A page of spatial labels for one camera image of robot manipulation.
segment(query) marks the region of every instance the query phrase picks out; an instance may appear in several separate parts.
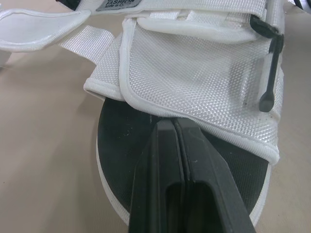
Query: white trim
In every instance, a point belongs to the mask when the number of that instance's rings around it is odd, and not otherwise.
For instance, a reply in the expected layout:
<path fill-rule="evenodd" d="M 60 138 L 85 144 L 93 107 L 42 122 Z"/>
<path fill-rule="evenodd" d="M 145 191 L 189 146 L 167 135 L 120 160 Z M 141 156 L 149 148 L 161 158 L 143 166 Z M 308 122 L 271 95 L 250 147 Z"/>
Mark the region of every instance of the white trim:
<path fill-rule="evenodd" d="M 270 175 L 271 175 L 271 170 L 272 170 L 272 166 L 269 164 L 267 167 L 267 173 L 266 173 L 266 178 L 264 179 L 264 183 L 259 195 L 259 198 L 251 212 L 251 214 L 249 215 L 249 217 L 252 220 L 252 223 L 254 226 L 257 225 L 261 212 L 263 210 L 263 207 L 266 203 L 266 198 L 267 198 L 267 194 L 268 194 L 268 188 L 269 188 L 269 182 L 270 182 Z"/>
<path fill-rule="evenodd" d="M 123 222 L 128 226 L 129 221 L 130 221 L 130 213 L 121 205 L 121 203 L 118 201 L 116 196 L 113 194 L 111 191 L 107 180 L 104 176 L 102 166 L 101 166 L 101 161 L 99 160 L 99 154 L 98 154 L 98 144 L 97 144 L 97 138 L 96 138 L 96 161 L 97 161 L 97 166 L 98 166 L 98 171 L 99 175 L 101 177 L 101 181 L 105 190 L 105 193 L 114 208 L 114 210 L 117 212 L 117 214 L 120 216 L 120 218 L 123 220 Z"/>

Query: black plastic clamp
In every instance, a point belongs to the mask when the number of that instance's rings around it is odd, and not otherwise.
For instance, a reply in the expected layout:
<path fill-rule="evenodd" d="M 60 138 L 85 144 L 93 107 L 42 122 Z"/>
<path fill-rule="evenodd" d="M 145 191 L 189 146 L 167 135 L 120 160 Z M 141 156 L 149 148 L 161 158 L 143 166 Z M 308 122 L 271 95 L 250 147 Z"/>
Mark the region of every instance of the black plastic clamp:
<path fill-rule="evenodd" d="M 129 233 L 255 233 L 226 161 L 193 121 L 156 124 L 136 165 Z"/>
<path fill-rule="evenodd" d="M 259 110 L 267 113 L 272 110 L 274 106 L 274 84 L 276 80 L 276 71 L 279 54 L 282 52 L 284 46 L 284 35 L 279 34 L 278 30 L 270 24 L 262 21 L 255 15 L 251 15 L 250 25 L 254 31 L 271 40 L 269 47 L 269 53 L 273 53 L 272 62 L 270 66 L 269 79 L 266 92 L 261 96 L 259 100 Z"/>

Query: label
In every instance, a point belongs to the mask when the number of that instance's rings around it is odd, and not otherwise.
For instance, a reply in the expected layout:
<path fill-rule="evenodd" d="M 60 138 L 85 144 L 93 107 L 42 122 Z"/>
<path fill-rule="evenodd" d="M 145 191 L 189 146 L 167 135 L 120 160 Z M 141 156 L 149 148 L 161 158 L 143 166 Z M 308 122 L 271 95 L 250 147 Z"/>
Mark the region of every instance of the label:
<path fill-rule="evenodd" d="M 137 6 L 141 0 L 105 0 L 96 11 L 119 10 Z"/>

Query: white woven strap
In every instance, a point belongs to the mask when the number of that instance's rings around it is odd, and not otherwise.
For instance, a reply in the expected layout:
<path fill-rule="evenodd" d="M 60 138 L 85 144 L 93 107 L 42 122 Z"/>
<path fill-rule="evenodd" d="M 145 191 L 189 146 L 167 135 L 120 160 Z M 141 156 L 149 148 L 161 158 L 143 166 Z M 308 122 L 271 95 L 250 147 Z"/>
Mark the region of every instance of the white woven strap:
<path fill-rule="evenodd" d="M 161 10 L 239 12 L 262 17 L 266 0 L 82 0 L 78 10 L 94 14 L 137 13 Z"/>
<path fill-rule="evenodd" d="M 58 45 L 97 64 L 113 40 L 114 36 L 109 31 L 82 25 Z"/>

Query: beige floor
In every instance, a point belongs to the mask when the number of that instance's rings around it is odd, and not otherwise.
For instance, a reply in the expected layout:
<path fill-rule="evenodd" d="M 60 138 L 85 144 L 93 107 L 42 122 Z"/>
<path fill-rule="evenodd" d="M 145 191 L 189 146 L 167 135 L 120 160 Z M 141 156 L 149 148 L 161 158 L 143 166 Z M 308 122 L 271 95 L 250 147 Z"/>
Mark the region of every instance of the beige floor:
<path fill-rule="evenodd" d="M 54 0 L 2 0 L 3 8 L 67 11 Z M 311 16 L 286 4 L 281 159 L 258 233 L 311 232 Z M 89 23 L 117 35 L 121 17 Z M 14 54 L 0 72 L 0 232 L 125 233 L 95 158 L 102 101 L 83 84 L 94 65 L 51 47 Z"/>

